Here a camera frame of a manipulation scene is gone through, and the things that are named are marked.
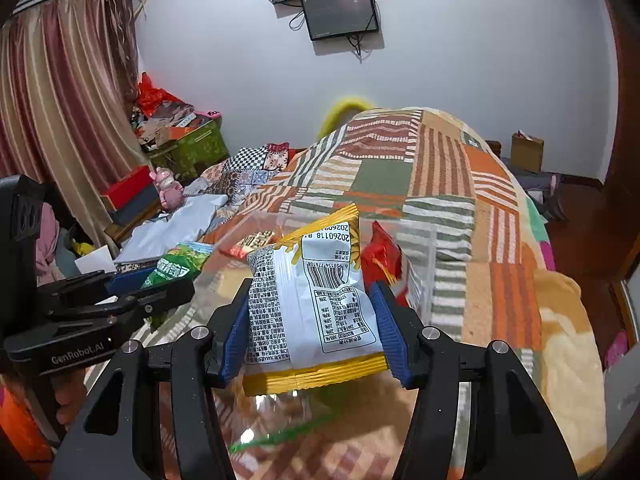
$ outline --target pink cloth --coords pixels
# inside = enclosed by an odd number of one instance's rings
[[[56,220],[53,209],[46,202],[42,203],[40,219],[40,238],[36,241],[36,276],[40,284],[54,281],[51,264],[56,256],[56,246],[60,234],[60,224]]]
[[[626,340],[626,332],[624,330],[620,330],[607,350],[607,355],[604,359],[605,366],[607,368],[611,368],[624,354],[626,354],[628,350],[629,345]]]
[[[540,242],[540,250],[542,257],[545,259],[546,270],[556,270],[556,261],[554,260],[554,252],[549,242],[544,240]]]

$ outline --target colorful blanket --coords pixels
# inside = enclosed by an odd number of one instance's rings
[[[404,248],[420,229],[436,226],[432,324],[465,343],[507,341],[551,408],[578,472],[599,464],[604,387],[579,288],[547,270],[542,219],[484,140],[457,118],[430,108],[359,114],[249,195],[204,241],[214,243],[253,211],[329,213],[352,202],[364,217],[400,219],[411,233]],[[188,330],[195,312],[185,306],[164,333]],[[232,455],[238,478],[391,478],[416,392],[389,372],[348,385],[333,422],[271,449]],[[461,383],[451,478],[464,468],[469,394]]]

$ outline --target green box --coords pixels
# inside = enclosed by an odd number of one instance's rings
[[[213,120],[170,144],[162,145],[149,157],[152,164],[195,178],[229,156],[218,123]]]

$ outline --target red snack bag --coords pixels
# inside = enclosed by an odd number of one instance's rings
[[[371,284],[377,280],[393,285],[402,277],[400,247],[378,222],[373,222],[371,230],[371,242],[360,254],[364,287],[367,292]]]
[[[247,254],[255,251],[256,249],[264,247],[265,245],[269,245],[269,243],[275,237],[275,234],[276,233],[274,231],[260,231],[257,233],[252,233],[245,236],[237,244],[231,247],[228,252],[225,250],[221,250],[220,252],[244,262]]]

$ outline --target checkered fabric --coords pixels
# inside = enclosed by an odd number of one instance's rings
[[[267,156],[267,147],[242,148],[237,155],[232,156],[225,164],[225,172],[242,170],[261,170]]]

